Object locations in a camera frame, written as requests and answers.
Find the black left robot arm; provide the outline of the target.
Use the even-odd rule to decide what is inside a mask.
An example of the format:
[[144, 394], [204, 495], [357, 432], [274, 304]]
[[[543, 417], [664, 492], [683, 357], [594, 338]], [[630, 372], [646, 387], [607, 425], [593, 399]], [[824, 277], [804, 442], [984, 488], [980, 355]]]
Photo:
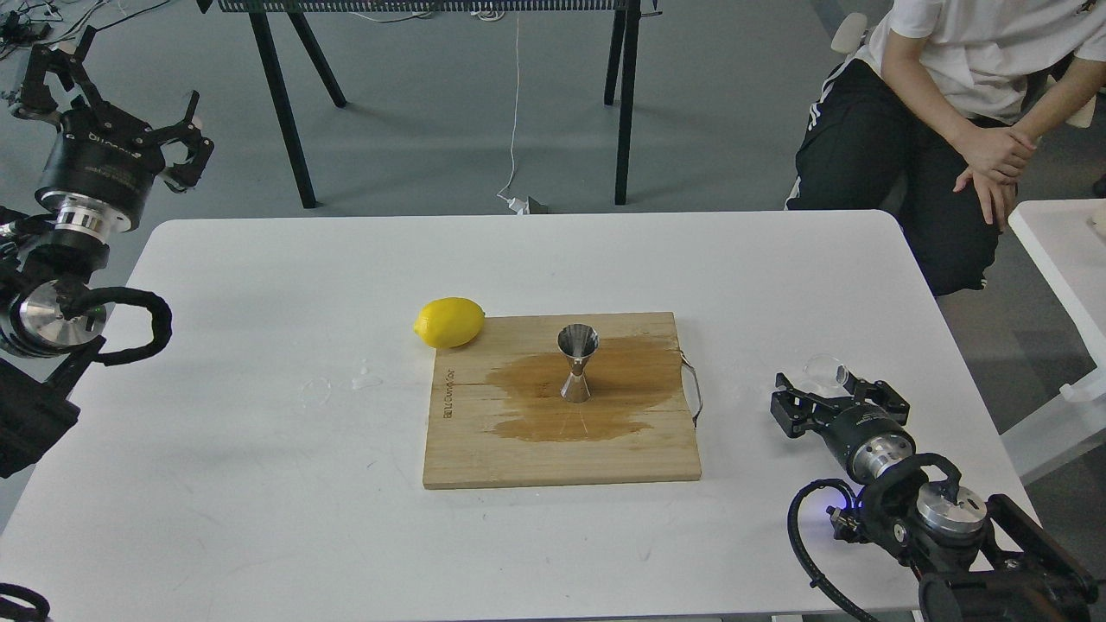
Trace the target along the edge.
[[156, 178], [175, 193], [194, 188], [213, 153], [194, 118], [155, 129], [100, 96], [84, 60], [95, 37], [76, 46], [32, 46], [15, 90], [13, 117], [58, 133], [39, 182], [40, 215], [3, 209], [3, 350], [15, 357], [60, 357], [39, 382], [3, 362], [1, 473], [38, 463], [79, 422], [67, 397], [91, 364], [154, 357], [171, 338], [171, 310], [153, 292], [91, 288], [108, 260], [108, 237], [140, 222]]

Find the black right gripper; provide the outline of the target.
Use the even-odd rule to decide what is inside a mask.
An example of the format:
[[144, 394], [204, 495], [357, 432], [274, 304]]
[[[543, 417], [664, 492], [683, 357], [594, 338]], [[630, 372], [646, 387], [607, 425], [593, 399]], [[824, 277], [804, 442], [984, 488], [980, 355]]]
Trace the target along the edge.
[[902, 428], [910, 405], [877, 379], [848, 377], [844, 387], [853, 405], [842, 410], [839, 398], [821, 397], [791, 385], [778, 371], [770, 413], [791, 440], [818, 431], [822, 440], [854, 483], [870, 485], [881, 473], [916, 454], [916, 442]]

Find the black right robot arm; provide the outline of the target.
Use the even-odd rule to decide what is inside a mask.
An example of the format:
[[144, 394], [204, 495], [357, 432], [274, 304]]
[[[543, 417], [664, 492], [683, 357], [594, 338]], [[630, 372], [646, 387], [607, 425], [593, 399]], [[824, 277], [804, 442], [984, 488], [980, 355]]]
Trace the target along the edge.
[[880, 546], [918, 580], [925, 621], [1087, 621], [1102, 580], [1063, 549], [1009, 496], [982, 498], [941, 455], [920, 453], [905, 425], [910, 406], [889, 384], [839, 369], [844, 394], [823, 397], [775, 379], [771, 412], [794, 440], [814, 432], [846, 473], [799, 489], [787, 509], [791, 551], [810, 585], [848, 615], [872, 614], [813, 562], [799, 532], [810, 493], [832, 488], [826, 509], [836, 540]]

